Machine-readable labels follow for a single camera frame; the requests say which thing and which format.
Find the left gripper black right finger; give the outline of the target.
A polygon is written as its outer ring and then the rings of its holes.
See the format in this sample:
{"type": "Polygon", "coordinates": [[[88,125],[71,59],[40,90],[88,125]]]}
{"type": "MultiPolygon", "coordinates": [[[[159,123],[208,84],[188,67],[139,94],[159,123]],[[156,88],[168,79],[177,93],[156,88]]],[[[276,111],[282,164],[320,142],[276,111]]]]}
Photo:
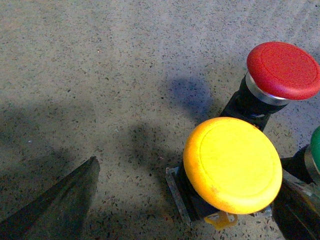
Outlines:
{"type": "Polygon", "coordinates": [[[272,217],[286,240],[320,238],[320,189],[317,185],[282,181],[272,217]]]}

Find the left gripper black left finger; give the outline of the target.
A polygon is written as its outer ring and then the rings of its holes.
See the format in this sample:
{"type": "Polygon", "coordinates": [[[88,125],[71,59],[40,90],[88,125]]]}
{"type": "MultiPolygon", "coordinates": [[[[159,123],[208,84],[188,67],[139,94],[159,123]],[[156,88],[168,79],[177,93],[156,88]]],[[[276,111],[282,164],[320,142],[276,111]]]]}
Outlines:
{"type": "Polygon", "coordinates": [[[0,223],[2,240],[79,240],[99,180],[92,156],[34,201],[0,223]]]}

